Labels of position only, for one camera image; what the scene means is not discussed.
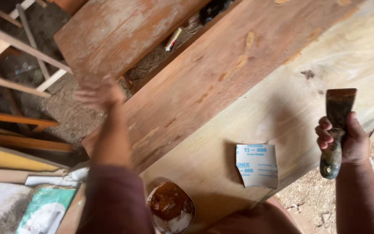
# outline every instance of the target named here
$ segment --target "putty knife handle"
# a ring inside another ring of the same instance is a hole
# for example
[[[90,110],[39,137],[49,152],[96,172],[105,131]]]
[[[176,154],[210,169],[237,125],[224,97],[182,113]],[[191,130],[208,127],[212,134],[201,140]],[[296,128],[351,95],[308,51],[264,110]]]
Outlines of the putty knife handle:
[[[328,147],[321,153],[319,172],[326,179],[334,179],[340,171],[342,163],[341,141],[346,132],[341,128],[334,127],[328,130],[328,133],[333,137],[333,142],[328,143]]]

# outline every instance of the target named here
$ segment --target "maroon sleeve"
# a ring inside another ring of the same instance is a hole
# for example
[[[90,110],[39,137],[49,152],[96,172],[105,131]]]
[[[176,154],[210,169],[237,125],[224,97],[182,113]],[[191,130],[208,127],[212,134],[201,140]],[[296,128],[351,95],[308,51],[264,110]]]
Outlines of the maroon sleeve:
[[[114,166],[90,169],[86,204],[76,234],[86,233],[155,233],[137,174]]]

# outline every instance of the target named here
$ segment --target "blurred hand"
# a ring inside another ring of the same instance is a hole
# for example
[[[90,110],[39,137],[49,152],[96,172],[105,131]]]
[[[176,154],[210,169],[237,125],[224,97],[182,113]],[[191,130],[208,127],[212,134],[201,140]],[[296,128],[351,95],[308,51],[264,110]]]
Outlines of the blurred hand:
[[[111,76],[103,78],[97,86],[84,87],[75,92],[76,100],[97,111],[108,111],[114,105],[122,105],[126,94],[122,87]]]
[[[347,132],[342,142],[342,164],[362,164],[369,159],[370,140],[367,133],[356,119],[356,112],[350,112],[347,116]],[[333,138],[327,132],[332,128],[332,124],[326,116],[319,120],[319,125],[315,128],[318,135],[317,143],[321,150],[328,147],[328,143],[333,142]]]

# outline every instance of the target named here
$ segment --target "putty knife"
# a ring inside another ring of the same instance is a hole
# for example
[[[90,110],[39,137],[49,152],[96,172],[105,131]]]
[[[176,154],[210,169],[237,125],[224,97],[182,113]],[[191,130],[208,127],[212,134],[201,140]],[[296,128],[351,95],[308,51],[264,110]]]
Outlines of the putty knife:
[[[326,179],[334,179],[342,163],[341,142],[346,135],[347,115],[355,102],[357,89],[329,89],[326,95],[327,118],[333,128],[328,130],[333,142],[322,151],[319,172]]]

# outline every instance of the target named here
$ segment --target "glue tube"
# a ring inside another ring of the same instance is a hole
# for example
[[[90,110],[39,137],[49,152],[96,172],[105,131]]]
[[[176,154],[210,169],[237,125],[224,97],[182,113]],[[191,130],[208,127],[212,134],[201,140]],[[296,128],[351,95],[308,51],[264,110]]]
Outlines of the glue tube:
[[[172,46],[174,45],[175,40],[177,40],[177,37],[180,35],[181,29],[178,28],[177,30],[174,31],[172,34],[171,38],[169,39],[167,45],[165,46],[165,51],[170,51]]]

